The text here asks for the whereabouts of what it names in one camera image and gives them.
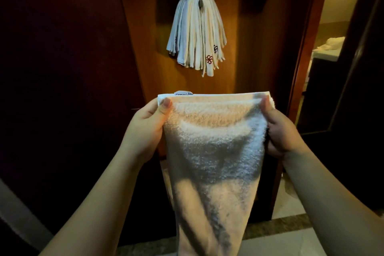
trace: towel tag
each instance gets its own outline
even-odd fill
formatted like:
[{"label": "towel tag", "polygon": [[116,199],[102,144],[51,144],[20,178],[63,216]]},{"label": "towel tag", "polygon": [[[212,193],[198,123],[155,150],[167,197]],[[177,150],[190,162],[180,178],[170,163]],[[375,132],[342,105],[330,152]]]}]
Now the towel tag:
[{"label": "towel tag", "polygon": [[174,95],[193,95],[193,93],[190,91],[179,90],[179,91],[176,91]]}]

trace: hanging towel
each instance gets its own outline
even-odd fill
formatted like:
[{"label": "hanging towel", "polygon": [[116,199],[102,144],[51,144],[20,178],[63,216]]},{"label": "hanging towel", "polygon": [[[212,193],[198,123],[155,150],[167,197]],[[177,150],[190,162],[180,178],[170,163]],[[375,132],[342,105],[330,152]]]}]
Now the hanging towel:
[{"label": "hanging towel", "polygon": [[227,44],[223,22],[214,0],[180,0],[175,12],[167,50],[177,54],[184,67],[214,75],[222,48]]},{"label": "hanging towel", "polygon": [[173,101],[164,132],[178,255],[237,255],[264,156],[265,95],[158,96]]}]

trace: embroidered logo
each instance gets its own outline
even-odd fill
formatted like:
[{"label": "embroidered logo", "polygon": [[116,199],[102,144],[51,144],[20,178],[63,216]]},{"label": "embroidered logo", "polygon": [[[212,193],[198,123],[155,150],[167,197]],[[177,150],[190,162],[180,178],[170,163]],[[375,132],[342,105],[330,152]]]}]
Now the embroidered logo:
[{"label": "embroidered logo", "polygon": [[208,55],[205,59],[206,59],[208,64],[212,64],[212,61],[214,60],[214,58],[210,55]]}]

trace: forearm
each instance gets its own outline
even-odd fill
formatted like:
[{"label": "forearm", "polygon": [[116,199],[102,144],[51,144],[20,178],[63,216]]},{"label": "forearm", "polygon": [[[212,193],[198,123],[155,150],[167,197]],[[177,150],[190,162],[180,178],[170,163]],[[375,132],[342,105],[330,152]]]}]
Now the forearm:
[{"label": "forearm", "polygon": [[117,154],[40,255],[114,255],[140,169],[134,162]]},{"label": "forearm", "polygon": [[308,149],[283,165],[328,255],[382,255],[384,223]]}]

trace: fingernail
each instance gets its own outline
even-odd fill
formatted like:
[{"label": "fingernail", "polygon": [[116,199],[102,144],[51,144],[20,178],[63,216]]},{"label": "fingernail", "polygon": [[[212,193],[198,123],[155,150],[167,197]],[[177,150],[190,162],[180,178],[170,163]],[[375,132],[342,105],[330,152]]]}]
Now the fingernail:
[{"label": "fingernail", "polygon": [[166,108],[169,108],[169,107],[171,106],[171,104],[172,104],[172,100],[170,100],[168,97],[166,97],[166,98],[162,101],[161,104],[164,105]]}]

